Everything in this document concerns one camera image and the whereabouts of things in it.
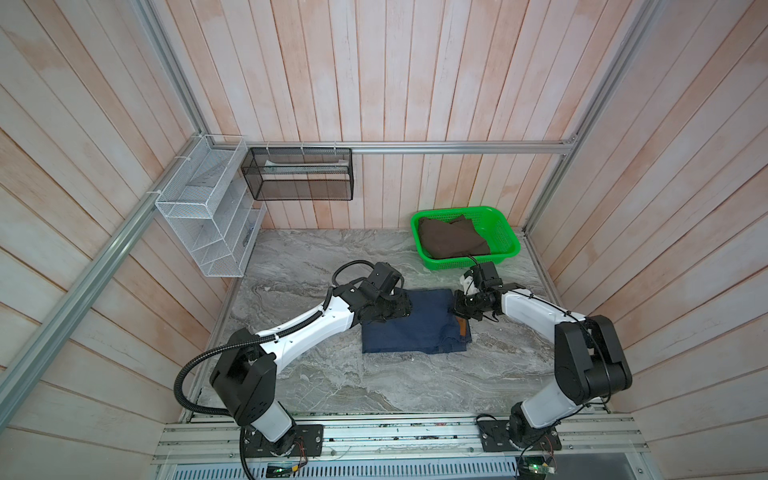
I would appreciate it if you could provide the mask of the dark blue denim jeans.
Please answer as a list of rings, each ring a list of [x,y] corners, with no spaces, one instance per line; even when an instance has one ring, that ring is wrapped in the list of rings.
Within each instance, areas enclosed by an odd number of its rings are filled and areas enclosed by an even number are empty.
[[[362,325],[362,353],[447,354],[465,352],[470,326],[453,311],[450,289],[409,290],[409,316]]]

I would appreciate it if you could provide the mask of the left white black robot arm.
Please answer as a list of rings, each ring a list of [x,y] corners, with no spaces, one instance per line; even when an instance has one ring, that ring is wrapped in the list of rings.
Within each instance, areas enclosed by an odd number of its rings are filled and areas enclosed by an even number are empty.
[[[411,311],[412,301],[402,288],[380,289],[367,280],[331,287],[321,304],[282,325],[232,334],[210,385],[238,426],[282,446],[295,437],[295,420],[276,399],[277,377],[285,367],[357,325],[404,318]]]

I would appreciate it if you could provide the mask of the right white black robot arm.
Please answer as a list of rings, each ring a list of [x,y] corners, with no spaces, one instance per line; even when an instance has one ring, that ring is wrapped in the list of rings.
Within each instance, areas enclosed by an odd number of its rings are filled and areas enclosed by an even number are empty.
[[[559,307],[514,284],[454,292],[454,311],[465,319],[504,315],[550,341],[554,379],[510,410],[509,441],[520,450],[550,434],[589,401],[610,399],[629,389],[633,378],[612,321]]]

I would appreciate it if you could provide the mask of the folded dark brown trousers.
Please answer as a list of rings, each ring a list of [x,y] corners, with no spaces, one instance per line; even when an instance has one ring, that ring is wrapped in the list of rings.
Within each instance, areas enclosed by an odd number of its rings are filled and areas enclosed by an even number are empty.
[[[423,250],[433,259],[491,253],[488,241],[478,233],[473,221],[464,215],[450,221],[422,218],[417,232]]]

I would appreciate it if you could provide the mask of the green perforated plastic basket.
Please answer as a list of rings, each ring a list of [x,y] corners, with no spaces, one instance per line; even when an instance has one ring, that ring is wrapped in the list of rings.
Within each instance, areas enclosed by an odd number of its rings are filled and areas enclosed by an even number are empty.
[[[491,253],[489,255],[464,256],[443,260],[430,258],[420,243],[417,232],[419,221],[422,218],[450,221],[460,215],[464,215],[473,221],[475,229],[488,241]],[[520,241],[517,239],[512,227],[508,224],[506,217],[493,207],[475,206],[419,211],[411,217],[410,226],[417,252],[424,266],[429,270],[469,267],[473,264],[472,258],[475,258],[480,263],[493,262],[500,264],[507,259],[517,256],[521,250]]]

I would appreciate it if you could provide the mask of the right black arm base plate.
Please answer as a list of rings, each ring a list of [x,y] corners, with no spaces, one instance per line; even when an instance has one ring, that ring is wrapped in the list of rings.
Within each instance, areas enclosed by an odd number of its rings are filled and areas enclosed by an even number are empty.
[[[562,442],[554,428],[546,432],[535,430],[520,438],[509,419],[497,419],[491,414],[479,414],[474,419],[485,453],[534,451],[557,452]]]

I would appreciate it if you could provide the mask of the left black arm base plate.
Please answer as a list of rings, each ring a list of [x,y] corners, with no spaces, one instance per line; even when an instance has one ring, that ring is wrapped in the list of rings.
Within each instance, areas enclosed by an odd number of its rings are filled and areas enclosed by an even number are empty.
[[[254,427],[241,430],[239,451],[244,458],[286,459],[300,456],[320,456],[323,449],[324,426],[321,424],[294,425],[276,442],[270,442]]]

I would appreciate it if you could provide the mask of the black mesh wall basket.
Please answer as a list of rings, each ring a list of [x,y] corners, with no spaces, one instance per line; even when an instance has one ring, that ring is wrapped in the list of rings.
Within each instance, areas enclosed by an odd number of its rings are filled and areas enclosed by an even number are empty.
[[[257,201],[351,201],[352,151],[330,147],[251,147],[241,163]]]

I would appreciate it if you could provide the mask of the horizontal aluminium wall rail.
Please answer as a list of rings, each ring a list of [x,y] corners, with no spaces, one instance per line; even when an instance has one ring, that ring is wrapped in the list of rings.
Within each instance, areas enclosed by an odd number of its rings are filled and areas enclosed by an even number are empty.
[[[319,142],[254,142],[243,141],[248,148],[269,150],[295,148],[300,151],[330,149],[348,149],[358,155],[388,154],[548,154],[565,155],[570,153],[574,141],[319,141]]]

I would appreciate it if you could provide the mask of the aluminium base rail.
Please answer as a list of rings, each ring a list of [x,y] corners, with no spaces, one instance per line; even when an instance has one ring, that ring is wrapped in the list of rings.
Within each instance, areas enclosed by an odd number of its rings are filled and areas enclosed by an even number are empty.
[[[476,414],[300,416],[324,426],[320,456],[240,460],[239,429],[195,417],[162,433],[153,479],[658,479],[634,419],[585,411],[556,426],[557,452],[485,453]]]

